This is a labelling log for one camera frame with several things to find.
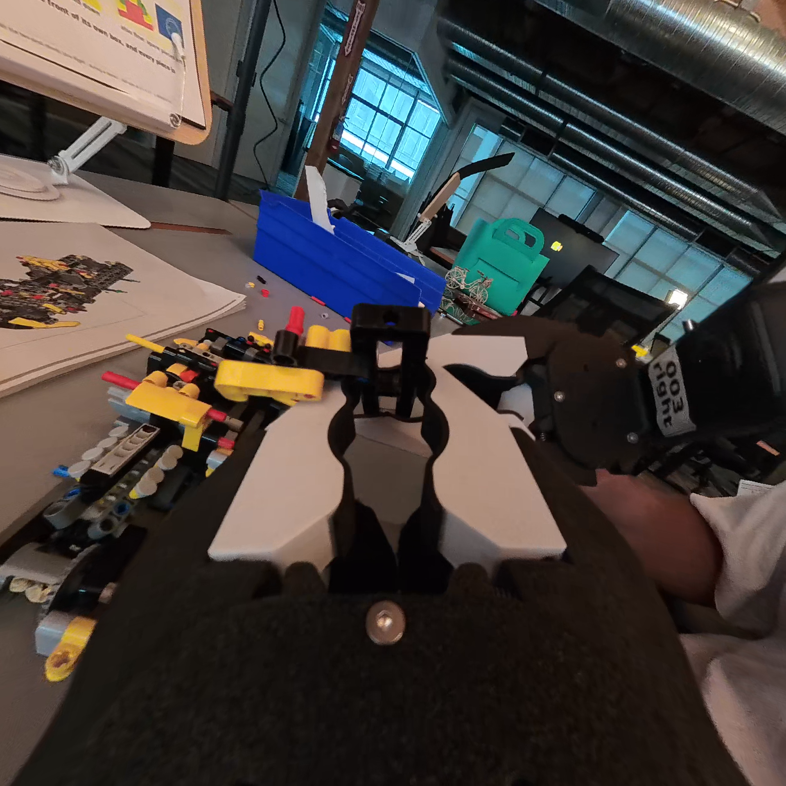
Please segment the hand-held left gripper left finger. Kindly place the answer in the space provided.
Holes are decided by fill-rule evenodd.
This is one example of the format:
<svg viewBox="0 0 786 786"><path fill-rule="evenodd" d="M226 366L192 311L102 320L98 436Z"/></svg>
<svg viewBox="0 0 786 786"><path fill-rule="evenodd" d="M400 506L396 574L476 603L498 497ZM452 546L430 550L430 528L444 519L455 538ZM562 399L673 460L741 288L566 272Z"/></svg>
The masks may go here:
<svg viewBox="0 0 786 786"><path fill-rule="evenodd" d="M331 562L330 519L343 497L344 470L329 425L347 403L329 381L318 402L299 402L265 431L208 549L217 562Z"/></svg>

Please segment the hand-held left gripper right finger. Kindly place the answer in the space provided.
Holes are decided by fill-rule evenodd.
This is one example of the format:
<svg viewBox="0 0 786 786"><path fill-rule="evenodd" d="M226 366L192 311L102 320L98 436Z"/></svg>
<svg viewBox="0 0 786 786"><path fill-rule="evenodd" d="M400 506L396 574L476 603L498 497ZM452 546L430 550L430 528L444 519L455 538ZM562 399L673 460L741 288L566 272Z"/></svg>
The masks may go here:
<svg viewBox="0 0 786 786"><path fill-rule="evenodd" d="M561 558L565 538L524 455L530 435L451 372L425 364L421 435L431 449L420 506L402 531L410 563Z"/></svg>

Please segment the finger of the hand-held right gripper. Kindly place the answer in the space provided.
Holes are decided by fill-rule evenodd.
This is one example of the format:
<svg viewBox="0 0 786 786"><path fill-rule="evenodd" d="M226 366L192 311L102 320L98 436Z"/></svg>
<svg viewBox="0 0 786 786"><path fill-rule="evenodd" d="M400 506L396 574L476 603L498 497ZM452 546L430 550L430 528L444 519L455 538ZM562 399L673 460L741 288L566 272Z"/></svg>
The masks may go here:
<svg viewBox="0 0 786 786"><path fill-rule="evenodd" d="M449 405L450 425L483 431L492 417L500 416L513 427L527 429L535 421L534 395L524 382L517 363L444 363L457 380L442 399Z"/></svg>
<svg viewBox="0 0 786 786"><path fill-rule="evenodd" d="M435 371L465 366L489 377L513 378L527 362L523 337L445 335L429 342L426 363Z"/></svg>

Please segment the black lego beam assembly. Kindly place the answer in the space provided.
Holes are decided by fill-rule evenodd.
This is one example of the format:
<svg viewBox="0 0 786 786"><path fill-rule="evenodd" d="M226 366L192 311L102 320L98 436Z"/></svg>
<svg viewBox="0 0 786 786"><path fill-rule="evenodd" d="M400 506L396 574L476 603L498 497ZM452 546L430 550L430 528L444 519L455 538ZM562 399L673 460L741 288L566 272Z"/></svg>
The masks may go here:
<svg viewBox="0 0 786 786"><path fill-rule="evenodd" d="M363 413L375 417L380 398L395 399L395 416L408 419L425 377L431 315L422 307L359 303L348 330L305 329L293 307L262 361L223 359L214 388L228 401L269 398L291 407L318 402L329 382L359 394Z"/></svg>

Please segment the person's right forearm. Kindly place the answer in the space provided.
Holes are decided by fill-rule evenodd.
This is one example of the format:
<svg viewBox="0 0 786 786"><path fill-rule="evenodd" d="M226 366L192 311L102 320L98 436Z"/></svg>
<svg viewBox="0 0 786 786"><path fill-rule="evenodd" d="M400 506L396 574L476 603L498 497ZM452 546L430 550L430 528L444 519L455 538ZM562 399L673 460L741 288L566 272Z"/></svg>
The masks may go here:
<svg viewBox="0 0 786 786"><path fill-rule="evenodd" d="M713 607L722 546L690 500L638 477L596 471L583 491L633 549L657 588L689 604Z"/></svg>

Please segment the partly built lego car chassis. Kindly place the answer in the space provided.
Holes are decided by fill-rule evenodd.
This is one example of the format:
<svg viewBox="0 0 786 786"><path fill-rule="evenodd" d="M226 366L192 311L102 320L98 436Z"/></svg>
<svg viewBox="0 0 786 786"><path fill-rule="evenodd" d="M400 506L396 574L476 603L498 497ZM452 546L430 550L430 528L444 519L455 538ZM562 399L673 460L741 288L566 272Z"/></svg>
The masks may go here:
<svg viewBox="0 0 786 786"><path fill-rule="evenodd" d="M47 682L74 671L120 576L141 548L148 513L166 513L227 460L254 407L220 392L228 361L269 364L274 340L207 329L149 351L142 379L106 372L119 415L108 435L56 470L64 490L2 540L2 597L39 606L33 643Z"/></svg>

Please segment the scattered lego pins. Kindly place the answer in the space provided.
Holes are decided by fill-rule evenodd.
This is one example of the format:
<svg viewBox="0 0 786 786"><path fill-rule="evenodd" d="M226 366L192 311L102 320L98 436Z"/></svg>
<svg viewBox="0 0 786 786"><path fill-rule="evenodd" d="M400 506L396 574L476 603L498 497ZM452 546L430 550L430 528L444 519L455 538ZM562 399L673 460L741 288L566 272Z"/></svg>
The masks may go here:
<svg viewBox="0 0 786 786"><path fill-rule="evenodd" d="M254 280L247 281L244 284L244 288L247 290L258 291L261 298L263 299L270 299L271 297L268 283L266 279L261 276L256 276ZM319 312L320 318L327 319L330 316L329 311L326 310L327 306L322 300L320 300L315 296L309 296L309 299L320 307L321 309L321 311Z"/></svg>

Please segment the dark red box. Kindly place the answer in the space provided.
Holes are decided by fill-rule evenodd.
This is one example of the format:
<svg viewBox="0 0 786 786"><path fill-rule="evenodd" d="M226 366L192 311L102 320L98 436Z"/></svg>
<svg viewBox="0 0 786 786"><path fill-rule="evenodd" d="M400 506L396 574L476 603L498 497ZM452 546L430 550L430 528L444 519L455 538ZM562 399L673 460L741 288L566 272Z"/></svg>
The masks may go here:
<svg viewBox="0 0 786 786"><path fill-rule="evenodd" d="M466 326L497 320L505 316L464 292L454 290L446 290L443 293L439 312L458 324Z"/></svg>

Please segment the teal bag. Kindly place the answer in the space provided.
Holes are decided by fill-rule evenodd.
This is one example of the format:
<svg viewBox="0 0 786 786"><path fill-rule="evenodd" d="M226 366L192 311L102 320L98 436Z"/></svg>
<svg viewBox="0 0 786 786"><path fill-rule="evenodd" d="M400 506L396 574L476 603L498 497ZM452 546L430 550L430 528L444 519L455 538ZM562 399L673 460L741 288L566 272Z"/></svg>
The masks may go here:
<svg viewBox="0 0 786 786"><path fill-rule="evenodd" d="M487 306L512 316L545 268L541 231L521 219L478 219L454 265L482 271L494 279Z"/></svg>

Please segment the black monitor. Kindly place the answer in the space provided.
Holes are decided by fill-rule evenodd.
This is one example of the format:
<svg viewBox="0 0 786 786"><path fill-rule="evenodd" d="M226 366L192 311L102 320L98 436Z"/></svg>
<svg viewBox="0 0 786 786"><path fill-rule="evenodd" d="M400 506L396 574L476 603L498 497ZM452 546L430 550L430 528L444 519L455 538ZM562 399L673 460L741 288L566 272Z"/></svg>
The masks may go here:
<svg viewBox="0 0 786 786"><path fill-rule="evenodd" d="M539 208L530 224L541 231L540 253L548 261L537 282L558 289L569 285L586 268L606 273L619 253L604 245L601 235L564 215L555 216Z"/></svg>

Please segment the blue plastic bin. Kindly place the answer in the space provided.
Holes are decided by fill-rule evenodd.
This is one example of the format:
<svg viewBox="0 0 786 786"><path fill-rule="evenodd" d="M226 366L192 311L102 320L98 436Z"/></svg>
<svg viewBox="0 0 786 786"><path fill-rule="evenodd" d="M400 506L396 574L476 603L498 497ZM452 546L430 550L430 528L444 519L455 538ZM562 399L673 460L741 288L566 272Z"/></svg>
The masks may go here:
<svg viewBox="0 0 786 786"><path fill-rule="evenodd" d="M253 258L346 318L359 303L439 309L443 278L347 219L330 222L333 233L308 203L261 191Z"/></svg>

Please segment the white paper bag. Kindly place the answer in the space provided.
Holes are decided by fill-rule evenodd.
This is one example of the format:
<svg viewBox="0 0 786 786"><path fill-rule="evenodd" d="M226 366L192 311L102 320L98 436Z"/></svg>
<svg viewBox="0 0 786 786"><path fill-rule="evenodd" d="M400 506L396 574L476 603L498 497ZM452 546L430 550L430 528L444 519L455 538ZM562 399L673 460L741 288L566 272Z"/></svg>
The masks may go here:
<svg viewBox="0 0 786 786"><path fill-rule="evenodd" d="M334 235L335 227L332 224L332 212L329 207L325 182L315 166L306 165L303 173L306 176L311 220L316 226Z"/></svg>

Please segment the open instruction booklet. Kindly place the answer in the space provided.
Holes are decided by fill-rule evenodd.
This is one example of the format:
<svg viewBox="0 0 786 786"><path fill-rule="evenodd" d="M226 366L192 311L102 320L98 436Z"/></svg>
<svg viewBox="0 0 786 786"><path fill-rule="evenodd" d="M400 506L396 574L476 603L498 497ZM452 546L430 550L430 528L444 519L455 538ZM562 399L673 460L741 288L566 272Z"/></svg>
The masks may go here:
<svg viewBox="0 0 786 786"><path fill-rule="evenodd" d="M1 397L245 307L102 226L3 221Z"/></svg>

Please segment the wooden instruction sign board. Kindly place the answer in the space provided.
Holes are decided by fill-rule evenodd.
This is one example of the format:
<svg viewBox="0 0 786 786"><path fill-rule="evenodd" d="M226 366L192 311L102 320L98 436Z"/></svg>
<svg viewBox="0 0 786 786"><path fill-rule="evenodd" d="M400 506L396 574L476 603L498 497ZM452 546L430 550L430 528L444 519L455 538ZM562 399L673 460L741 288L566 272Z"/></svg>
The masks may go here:
<svg viewBox="0 0 786 786"><path fill-rule="evenodd" d="M200 1L2 1L2 81L186 145L211 131Z"/></svg>

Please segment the wooden post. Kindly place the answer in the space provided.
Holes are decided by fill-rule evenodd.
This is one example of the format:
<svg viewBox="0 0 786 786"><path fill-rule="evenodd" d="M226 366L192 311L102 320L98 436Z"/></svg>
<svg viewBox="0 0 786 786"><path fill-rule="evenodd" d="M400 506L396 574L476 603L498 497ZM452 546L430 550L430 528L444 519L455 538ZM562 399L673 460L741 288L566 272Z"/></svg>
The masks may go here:
<svg viewBox="0 0 786 786"><path fill-rule="evenodd" d="M315 167L320 174L325 170L329 155L339 149L352 89L378 6L379 1L354 1L350 9L320 118L304 164L304 167Z"/></svg>

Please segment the silver ventilation duct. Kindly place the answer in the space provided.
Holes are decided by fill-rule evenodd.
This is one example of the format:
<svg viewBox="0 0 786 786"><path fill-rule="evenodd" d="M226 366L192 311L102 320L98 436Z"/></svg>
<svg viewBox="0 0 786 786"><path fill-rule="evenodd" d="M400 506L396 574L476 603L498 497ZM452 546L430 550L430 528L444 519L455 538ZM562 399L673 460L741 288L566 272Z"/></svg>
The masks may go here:
<svg viewBox="0 0 786 786"><path fill-rule="evenodd" d="M538 3L784 134L784 31L752 11L733 2Z"/></svg>

